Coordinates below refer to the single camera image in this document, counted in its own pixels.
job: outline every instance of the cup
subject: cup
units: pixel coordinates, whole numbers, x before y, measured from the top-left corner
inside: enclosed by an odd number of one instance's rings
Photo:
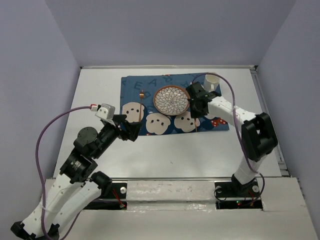
[[[220,78],[218,76],[214,76],[214,75],[211,75],[211,74],[206,74],[205,77],[204,77],[203,88],[207,92],[212,92],[212,91],[215,91],[217,89],[217,87],[219,86],[219,83],[220,83]]]

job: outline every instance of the gray wall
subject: gray wall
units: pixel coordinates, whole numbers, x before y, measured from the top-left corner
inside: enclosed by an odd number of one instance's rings
[[[298,0],[258,75],[290,173],[320,237],[320,1]]]
[[[44,1],[1,1],[0,32],[0,238],[13,240],[11,225],[39,202],[38,135],[70,108],[80,70]],[[40,146],[46,177],[65,126],[66,119],[53,125]]]
[[[257,65],[295,0],[46,0],[80,66]]]

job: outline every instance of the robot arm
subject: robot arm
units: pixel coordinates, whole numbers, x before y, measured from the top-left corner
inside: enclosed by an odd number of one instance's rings
[[[186,88],[190,96],[190,113],[192,118],[200,118],[207,114],[220,117],[241,131],[241,141],[248,157],[242,156],[239,168],[231,180],[236,192],[242,192],[254,181],[256,173],[268,154],[278,145],[278,140],[270,116],[266,113],[256,114],[235,107],[219,93],[207,92],[199,82]]]
[[[98,166],[94,159],[98,159],[116,138],[134,142],[142,124],[129,123],[126,121],[126,115],[115,115],[115,107],[108,104],[92,105],[91,110],[101,119],[103,128],[99,133],[93,127],[85,127],[79,131],[73,143],[74,149],[60,168],[52,187],[47,191],[45,207],[41,200],[26,219],[15,222],[11,227],[11,231],[17,237],[25,240],[47,239],[43,238],[43,213],[45,231],[49,236],[56,237],[88,203],[103,192],[110,191],[112,181],[108,176],[102,172],[92,174]]]

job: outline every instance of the cartoon face print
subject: cartoon face print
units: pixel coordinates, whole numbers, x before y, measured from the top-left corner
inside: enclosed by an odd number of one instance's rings
[[[214,119],[216,116],[212,115],[212,114],[207,114],[204,116],[206,119]]]
[[[177,129],[182,129],[185,133],[189,133],[196,128],[195,120],[191,118],[189,111],[185,111],[184,113],[176,116],[174,119],[174,125]],[[198,118],[196,119],[196,125],[200,126]]]
[[[146,130],[152,134],[164,134],[170,123],[170,118],[161,113],[151,113],[146,116]]]
[[[145,106],[141,106],[141,119],[144,118]],[[128,102],[122,106],[122,114],[126,115],[126,120],[129,123],[139,122],[140,114],[140,103],[138,102]]]

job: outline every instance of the white panel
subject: white panel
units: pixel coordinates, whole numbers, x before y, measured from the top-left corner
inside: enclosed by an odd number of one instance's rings
[[[262,112],[249,69],[83,69],[72,107],[107,103],[115,106],[119,113],[121,77],[203,72],[216,72],[230,81],[239,107],[254,113]],[[221,83],[221,92],[228,101],[232,100],[225,83]],[[102,123],[89,110],[70,114],[55,176],[73,149],[79,130],[87,126],[100,130]],[[242,156],[236,131],[230,126],[229,131],[139,136],[135,142],[117,139],[97,160],[97,170],[113,178],[231,177]],[[260,171],[269,177],[281,176],[274,152],[264,160]]]

